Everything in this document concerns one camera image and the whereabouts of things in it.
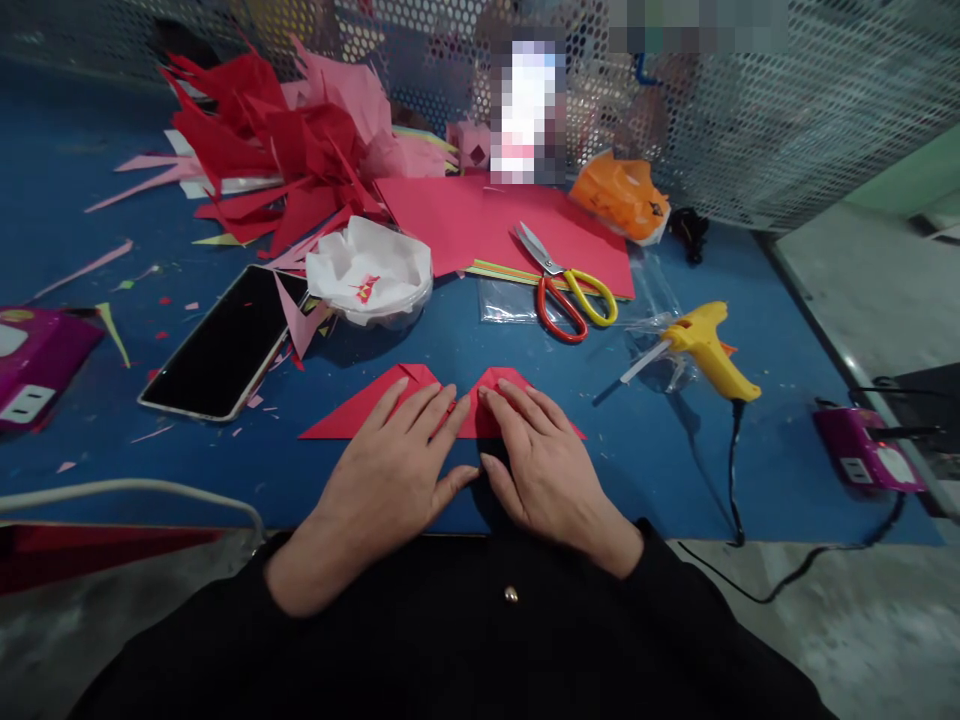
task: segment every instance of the green wall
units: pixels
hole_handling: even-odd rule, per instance
[[[908,218],[934,200],[960,190],[960,125],[889,167],[844,202]],[[956,202],[960,214],[960,200]],[[939,204],[941,212],[947,208]]]

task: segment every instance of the black sleeve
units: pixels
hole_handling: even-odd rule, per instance
[[[834,718],[810,679],[737,622],[717,587],[681,562],[647,520],[644,551],[624,581],[640,621],[664,634],[691,679],[740,717]]]
[[[277,607],[263,570],[289,538],[272,538],[237,575],[199,590],[130,640],[87,688],[70,718],[217,717],[271,654],[309,620]]]

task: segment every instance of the hand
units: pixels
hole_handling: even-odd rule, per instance
[[[479,475],[478,468],[460,466],[437,482],[470,409],[469,397],[438,430],[456,386],[424,388],[390,417],[407,382],[400,380],[380,398],[317,507],[267,565],[267,585],[289,615],[322,610],[366,568],[429,527]]]
[[[604,494],[590,456],[563,410],[534,388],[507,380],[480,401],[497,418],[513,477],[492,455],[482,455],[493,491],[519,526],[579,550],[619,578],[636,567],[643,536]]]

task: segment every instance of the scissors handle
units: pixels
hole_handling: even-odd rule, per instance
[[[577,296],[577,302],[580,303],[580,307],[583,308],[583,311],[591,320],[593,320],[594,323],[600,327],[610,327],[617,321],[619,309],[617,308],[617,301],[613,297],[613,293],[610,292],[610,288],[593,277],[593,275],[588,275],[587,273],[579,270],[565,271],[563,273],[563,279],[567,281],[567,285],[570,286],[573,294]],[[587,300],[587,296],[583,294],[583,290],[580,287],[580,282],[585,282],[587,285],[592,286],[598,293],[600,293],[600,296],[607,301],[606,317],[593,309],[593,305],[591,305],[590,301]]]
[[[548,290],[553,296],[553,299],[560,304],[560,307],[563,308],[564,312],[566,312],[570,319],[573,320],[573,324],[577,326],[576,335],[564,332],[563,329],[558,327],[557,324],[550,319],[550,315],[547,314]],[[583,319],[583,315],[577,312],[577,309],[573,306],[573,303],[567,300],[567,296],[557,290],[557,286],[554,285],[553,279],[548,275],[541,276],[540,282],[537,283],[537,315],[540,316],[540,320],[544,325],[546,325],[547,330],[549,330],[552,335],[560,340],[563,340],[564,342],[578,343],[587,339],[587,321]]]

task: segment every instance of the person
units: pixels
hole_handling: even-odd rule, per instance
[[[700,570],[620,514],[533,388],[480,389],[509,460],[483,469],[519,530],[421,536],[480,470],[438,482],[469,398],[441,425],[456,388],[396,407],[405,386],[292,536],[130,640],[72,717],[833,717]]]

